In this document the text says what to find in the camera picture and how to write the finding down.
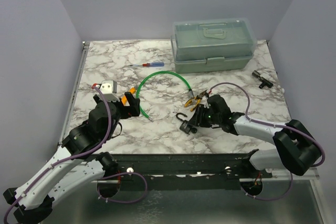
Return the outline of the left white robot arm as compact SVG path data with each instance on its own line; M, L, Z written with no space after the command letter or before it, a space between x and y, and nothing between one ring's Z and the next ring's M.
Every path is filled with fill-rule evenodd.
M120 120L140 115L140 99L126 92L128 105L112 99L112 93L101 91L94 96L96 106L88 118L73 128L62 140L52 158L29 181L9 188L3 196L18 223L40 223L52 212L57 201L76 188L96 179L112 179L118 175L118 163L108 152L89 158L108 140Z

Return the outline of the black Kaijing padlock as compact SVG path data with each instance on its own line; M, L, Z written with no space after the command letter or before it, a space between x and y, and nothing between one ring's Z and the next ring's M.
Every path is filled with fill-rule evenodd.
M190 125L188 123L188 120L186 120L185 118L187 118L187 115L184 113L177 113L176 114L176 118L182 122L182 124L180 125L180 130L182 132L184 132L185 134L189 135L190 133L195 134L197 133L197 128L193 127L192 125Z

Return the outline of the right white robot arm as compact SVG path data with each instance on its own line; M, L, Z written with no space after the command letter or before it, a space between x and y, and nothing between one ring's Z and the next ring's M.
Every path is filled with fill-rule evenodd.
M300 121L271 123L248 119L244 113L232 112L218 94L209 97L207 105L200 104L188 123L193 127L218 127L229 134L249 136L274 145L274 149L248 154L241 171L249 178L269 168L287 169L302 176L322 157L321 148Z

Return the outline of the green cable lock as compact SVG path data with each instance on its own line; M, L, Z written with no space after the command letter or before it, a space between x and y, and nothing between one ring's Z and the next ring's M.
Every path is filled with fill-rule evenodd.
M161 75L161 74L169 74L169 75L175 76L175 77L177 77L177 78L179 78L180 80L183 81L183 83L186 85L186 87L187 87L188 90L189 90L189 89L192 89L191 86L190 86L190 84L188 83L188 81L187 81L185 78L183 78L181 75L179 75L178 73L171 72L171 71L157 71L157 72L154 72L154 73L148 75L146 78L144 78L144 79L142 80L142 82L139 84L139 86L138 86L138 88L137 88L137 91L136 91L136 93L135 93L136 98L139 98L139 94L140 94L140 90L141 90L141 88L144 86L144 84L145 84L150 78L155 77L155 76L157 76L157 75Z

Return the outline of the orange utility knife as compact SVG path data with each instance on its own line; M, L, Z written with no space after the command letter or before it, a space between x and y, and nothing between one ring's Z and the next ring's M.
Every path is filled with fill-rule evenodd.
M136 90L137 90L136 87L133 87L133 88L131 88L131 89L129 90L129 92L130 92L131 94L135 94L135 93L136 93ZM128 100L127 100L127 98L126 98L125 95L122 97L121 102L123 103L123 105L126 105L126 104L127 104Z

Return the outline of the aluminium side rail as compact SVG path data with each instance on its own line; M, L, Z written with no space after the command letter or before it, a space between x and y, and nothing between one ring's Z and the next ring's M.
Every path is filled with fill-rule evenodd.
M84 66L85 66L87 54L88 54L88 51L89 51L90 42L89 41L83 41L82 43L83 43L83 49L82 49L82 54L81 54L81 58L80 58L80 62L79 62L79 67L78 67L78 70L77 70L75 82L74 82L73 89L72 89L71 96L70 96L70 101L69 101L69 104L68 104L68 109L67 109L65 121L64 121L62 129L61 129L61 134L60 134L59 141L57 143L57 147L59 147L61 145L62 140L66 137L66 130L67 130L67 128L69 126L69 123L70 123L70 120L71 120L71 115L72 115L74 104L75 104L75 101L76 101L80 80L81 80L83 69L84 69Z

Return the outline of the yellow black needle-nose pliers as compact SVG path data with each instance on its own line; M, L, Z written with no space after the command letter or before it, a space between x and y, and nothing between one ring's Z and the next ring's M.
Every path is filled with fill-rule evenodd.
M195 105L190 108L190 111L193 112L196 110L196 108L199 106L201 100L206 97L208 98L209 97L209 94L210 92L208 92L207 90L204 90L202 91L200 94L194 96L194 97L191 97L185 104L184 104L184 107L187 108L189 106L191 106L194 102L195 102Z

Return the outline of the black metal base rail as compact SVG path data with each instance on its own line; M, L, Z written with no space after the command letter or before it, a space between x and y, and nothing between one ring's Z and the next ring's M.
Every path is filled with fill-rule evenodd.
M114 154L121 177L98 184L104 190L239 190L240 179L271 178L247 163L248 154Z

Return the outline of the green translucent tool box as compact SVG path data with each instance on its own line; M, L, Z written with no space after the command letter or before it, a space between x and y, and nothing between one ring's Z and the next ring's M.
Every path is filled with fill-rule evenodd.
M256 36L246 18L173 23L171 46L177 73L243 69L253 58Z

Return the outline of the black cylinder lock part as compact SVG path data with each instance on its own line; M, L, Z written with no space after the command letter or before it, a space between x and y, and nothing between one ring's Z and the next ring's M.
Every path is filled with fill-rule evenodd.
M263 89L264 87L272 88L274 86L272 82L262 77L261 74L257 70L254 70L252 72L252 76L257 78L261 82L261 84L259 85L260 89Z

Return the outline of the red blue screwdriver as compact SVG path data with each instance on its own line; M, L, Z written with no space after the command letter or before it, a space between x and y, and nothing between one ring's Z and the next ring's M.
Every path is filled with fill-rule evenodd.
M163 67L164 62L148 62L137 65L128 65L128 67Z

